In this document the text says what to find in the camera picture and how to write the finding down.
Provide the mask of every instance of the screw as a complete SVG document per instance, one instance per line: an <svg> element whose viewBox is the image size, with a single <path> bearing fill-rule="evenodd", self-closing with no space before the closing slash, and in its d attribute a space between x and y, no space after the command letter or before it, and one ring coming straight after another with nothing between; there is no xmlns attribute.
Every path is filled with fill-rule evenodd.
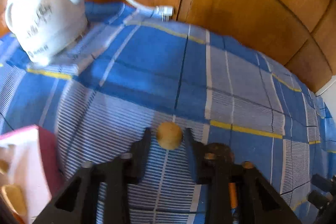
<svg viewBox="0 0 336 224"><path fill-rule="evenodd" d="M252 169L254 167L253 163L250 161L244 161L241 165L245 169Z"/></svg>
<svg viewBox="0 0 336 224"><path fill-rule="evenodd" d="M206 160L214 160L216 158L216 155L214 153L205 153L204 158Z"/></svg>
<svg viewBox="0 0 336 224"><path fill-rule="evenodd" d="M93 166L93 162L89 160L82 163L83 168L91 168L92 166Z"/></svg>
<svg viewBox="0 0 336 224"><path fill-rule="evenodd" d="M129 160L132 158L132 156L133 156L132 153L126 152L126 153L122 153L120 155L120 158L122 158L123 160Z"/></svg>

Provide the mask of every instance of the white cable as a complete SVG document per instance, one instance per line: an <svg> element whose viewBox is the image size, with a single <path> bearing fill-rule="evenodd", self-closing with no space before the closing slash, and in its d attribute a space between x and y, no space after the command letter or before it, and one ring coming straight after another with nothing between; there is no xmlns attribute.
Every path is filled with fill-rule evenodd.
<svg viewBox="0 0 336 224"><path fill-rule="evenodd" d="M156 6L156 7L149 7L142 5L135 0L126 0L130 5L134 6L135 8L140 9L143 12L161 15L163 17L170 17L173 14L173 7L171 6Z"/></svg>

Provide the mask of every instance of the yellow ball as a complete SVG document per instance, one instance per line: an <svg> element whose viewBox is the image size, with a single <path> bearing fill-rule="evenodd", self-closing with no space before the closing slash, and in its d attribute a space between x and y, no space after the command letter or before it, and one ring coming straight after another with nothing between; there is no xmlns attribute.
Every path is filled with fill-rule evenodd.
<svg viewBox="0 0 336 224"><path fill-rule="evenodd" d="M163 122L157 129L156 139L162 148L173 150L181 144L182 136L182 130L177 124Z"/></svg>

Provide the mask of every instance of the yellow stripe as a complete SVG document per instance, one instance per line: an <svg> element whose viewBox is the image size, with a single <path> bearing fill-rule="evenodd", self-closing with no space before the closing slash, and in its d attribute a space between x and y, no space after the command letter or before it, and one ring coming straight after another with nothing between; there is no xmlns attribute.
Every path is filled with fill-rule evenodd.
<svg viewBox="0 0 336 224"><path fill-rule="evenodd" d="M211 120L210 125L215 126L215 127L224 128L224 129L231 129L231 124L224 123L224 122L218 122L218 121L215 121L215 120ZM232 130L238 131L238 132L243 132L243 133L259 135L259 136L282 139L282 135L280 135L280 134L270 133L270 132L251 129L251 128L246 128L246 127L239 127L239 126L235 126L235 125L232 125Z"/></svg>
<svg viewBox="0 0 336 224"><path fill-rule="evenodd" d="M302 90L295 89L293 86L290 86L289 84L287 84L285 81L283 81L282 79L280 79L276 74L272 73L272 75L274 76L274 78L276 78L279 82L283 83L289 89L294 90L296 92L302 92Z"/></svg>
<svg viewBox="0 0 336 224"><path fill-rule="evenodd" d="M232 130L239 131L239 132L244 132L244 133L249 133L249 134L254 134L254 135L265 136L265 137L282 139L282 135L280 135L280 134L270 133L270 132L256 130L256 129L252 129L252 128L239 127L239 126L233 125Z"/></svg>
<svg viewBox="0 0 336 224"><path fill-rule="evenodd" d="M49 76L53 78L64 79L64 80L69 80L72 78L71 75L67 75L65 73L60 73L60 72L50 72L50 71L37 70L37 69L27 69L27 72L31 72L31 73L38 74L38 75L45 75L45 76Z"/></svg>
<svg viewBox="0 0 336 224"><path fill-rule="evenodd" d="M218 122L215 120L210 120L210 125L214 127L220 127L224 129L231 129L231 124L230 123L224 123L224 122Z"/></svg>
<svg viewBox="0 0 336 224"><path fill-rule="evenodd" d="M304 202L306 202L306 201L307 201L307 199L303 199L303 200L299 201L299 202L296 203L293 207L291 207L291 209L292 209L293 211L295 211L297 207L299 207L302 203L304 203Z"/></svg>
<svg viewBox="0 0 336 224"><path fill-rule="evenodd" d="M183 37L183 38L188 37L188 35L185 34L185 33L175 32L175 31L172 31L168 28L162 27L158 24L153 24L153 23L149 23L149 22L129 21L129 22L127 22L127 25L141 25L141 26L146 26L146 27L152 27L152 28L158 29L160 31L166 32L168 34L174 35L176 37ZM189 39L192 40L192 41L195 41L196 43L199 43L199 44L205 44L205 41L203 41L203 40L201 40L197 37L194 37L192 35L189 36Z"/></svg>
<svg viewBox="0 0 336 224"><path fill-rule="evenodd" d="M192 41L195 41L196 43L199 43L199 44L205 44L204 40L199 39L197 37L193 37L192 35L189 36L189 39L192 40Z"/></svg>
<svg viewBox="0 0 336 224"><path fill-rule="evenodd" d="M309 144L321 143L321 141L310 141Z"/></svg>

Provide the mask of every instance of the blue checkered cloth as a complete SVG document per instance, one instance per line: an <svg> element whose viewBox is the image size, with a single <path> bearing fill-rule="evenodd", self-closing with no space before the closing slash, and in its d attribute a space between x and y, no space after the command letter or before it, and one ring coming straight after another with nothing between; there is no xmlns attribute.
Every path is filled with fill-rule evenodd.
<svg viewBox="0 0 336 224"><path fill-rule="evenodd" d="M54 132L69 178L86 160L126 152L144 127L174 121L198 141L229 145L235 162L252 161L304 223L314 219L310 178L336 173L336 129L321 97L232 37L122 3L87 3L86 15L88 33L45 68L12 34L1 38L0 133ZM183 143L164 150L153 135L145 177L128 192L132 224L204 223L207 187L191 180Z"/></svg>

